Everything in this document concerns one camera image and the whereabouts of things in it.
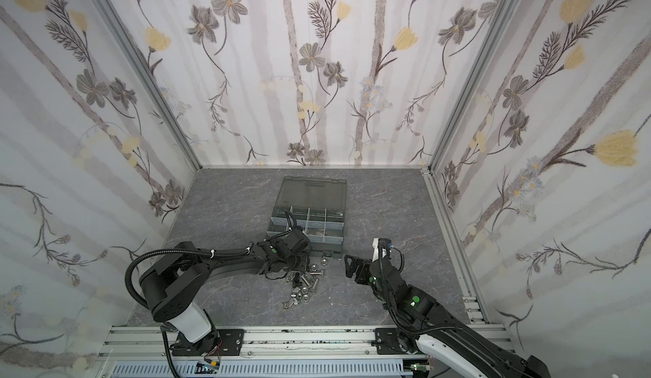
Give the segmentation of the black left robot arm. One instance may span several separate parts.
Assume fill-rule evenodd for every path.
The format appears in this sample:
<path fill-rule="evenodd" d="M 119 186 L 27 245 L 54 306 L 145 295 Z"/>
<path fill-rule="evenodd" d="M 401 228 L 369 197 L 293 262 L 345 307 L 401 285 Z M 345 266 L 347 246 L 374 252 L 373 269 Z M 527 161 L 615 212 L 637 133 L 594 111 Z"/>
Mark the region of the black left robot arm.
<path fill-rule="evenodd" d="M 219 250 L 180 242 L 133 259 L 124 276 L 127 292 L 155 322 L 178 333 L 177 343 L 167 347 L 167 354 L 215 355 L 225 343 L 207 312 L 195 303 L 209 281 L 239 275 L 271 279 L 277 273 L 286 276 L 306 269 L 310 239 L 291 213 L 285 215 L 288 229 L 247 247 Z"/>

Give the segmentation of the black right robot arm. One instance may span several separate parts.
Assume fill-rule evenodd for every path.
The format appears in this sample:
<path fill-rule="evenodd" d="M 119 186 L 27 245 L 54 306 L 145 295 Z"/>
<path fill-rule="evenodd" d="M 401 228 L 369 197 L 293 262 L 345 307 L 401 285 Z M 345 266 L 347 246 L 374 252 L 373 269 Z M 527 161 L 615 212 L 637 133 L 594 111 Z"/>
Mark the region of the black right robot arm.
<path fill-rule="evenodd" d="M 344 257 L 348 278 L 371 288 L 398 332 L 398 345 L 442 361 L 464 377 L 549 377 L 548 366 L 523 359 L 486 339 L 455 318 L 433 296 L 410 285 L 391 262 L 392 244 L 375 242 L 371 259 Z"/>

